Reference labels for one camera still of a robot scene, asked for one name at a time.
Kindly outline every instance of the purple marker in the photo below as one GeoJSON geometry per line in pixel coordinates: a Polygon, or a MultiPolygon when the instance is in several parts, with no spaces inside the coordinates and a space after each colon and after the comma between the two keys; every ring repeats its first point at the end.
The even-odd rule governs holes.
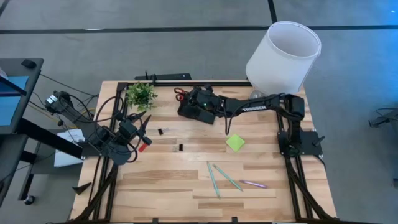
{"type": "Polygon", "coordinates": [[[263,189],[266,189],[266,188],[268,188],[267,186],[265,186],[265,185],[262,185],[262,184],[256,184],[256,183],[253,183],[253,182],[250,182],[250,181],[245,181],[245,180],[241,180],[241,183],[244,183],[244,184],[250,184],[250,185],[254,185],[254,186],[256,186],[256,187],[261,187],[261,188],[263,188],[263,189]]]}

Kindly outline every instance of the white lamp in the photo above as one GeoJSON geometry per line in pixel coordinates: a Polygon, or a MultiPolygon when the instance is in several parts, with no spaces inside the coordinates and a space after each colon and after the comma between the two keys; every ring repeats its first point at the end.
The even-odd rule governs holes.
{"type": "Polygon", "coordinates": [[[246,65],[246,75],[263,94],[297,93],[320,53],[314,31],[296,22],[276,22],[246,65]]]}

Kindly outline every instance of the wooden tabletop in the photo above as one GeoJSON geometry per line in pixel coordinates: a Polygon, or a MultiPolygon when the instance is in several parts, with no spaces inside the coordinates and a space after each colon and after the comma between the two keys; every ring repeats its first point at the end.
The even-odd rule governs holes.
{"type": "MultiPolygon", "coordinates": [[[[98,105],[116,94],[117,84],[117,81],[103,82],[98,105]]],[[[242,100],[252,91],[246,86],[214,86],[213,89],[216,95],[242,100]]],[[[153,143],[139,153],[136,162],[119,166],[112,222],[151,222],[152,218],[159,218],[160,222],[230,222],[231,217],[238,217],[241,222],[294,220],[285,162],[279,154],[274,111],[255,111],[235,117],[229,135],[238,134],[246,143],[238,152],[233,152],[225,143],[223,118],[216,118],[214,125],[209,125],[181,117],[177,114],[179,102],[175,100],[173,87],[155,87],[155,91],[157,107],[146,114],[152,115],[147,135],[153,143]],[[168,130],[160,136],[158,128],[168,130]],[[179,144],[183,144],[183,151],[178,150],[179,144]],[[217,199],[207,161],[237,182],[249,180],[268,189],[239,183],[243,188],[241,192],[213,169],[221,194],[221,199],[217,199]]],[[[304,90],[297,95],[306,102],[302,127],[311,130],[314,127],[304,90]]],[[[112,109],[113,101],[110,101],[99,118],[110,117],[112,109]]],[[[133,112],[135,108],[129,108],[128,114],[133,112]]],[[[335,217],[323,165],[313,156],[302,156],[302,160],[309,191],[325,211],[335,217]]],[[[93,180],[96,161],[97,158],[84,161],[79,185],[93,180]]],[[[71,218],[87,206],[89,194],[90,188],[76,195],[71,218]]],[[[105,193],[100,218],[104,217],[107,196],[105,193]]],[[[304,217],[299,190],[298,199],[304,217]]]]}

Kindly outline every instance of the red scissors handle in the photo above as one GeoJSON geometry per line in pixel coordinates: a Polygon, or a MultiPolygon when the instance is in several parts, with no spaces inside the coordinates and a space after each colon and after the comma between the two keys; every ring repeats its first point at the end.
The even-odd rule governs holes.
{"type": "Polygon", "coordinates": [[[175,99],[177,101],[182,101],[184,99],[184,94],[186,93],[186,91],[181,88],[174,88],[174,93],[176,93],[175,99]]]}

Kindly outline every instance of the potted plant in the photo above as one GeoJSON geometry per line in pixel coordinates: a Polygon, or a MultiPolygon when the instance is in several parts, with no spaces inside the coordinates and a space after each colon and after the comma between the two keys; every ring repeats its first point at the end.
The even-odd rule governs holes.
{"type": "Polygon", "coordinates": [[[157,97],[155,94],[154,86],[144,83],[136,83],[131,85],[127,92],[127,104],[138,106],[138,111],[150,110],[154,106],[153,100],[157,97]]]}

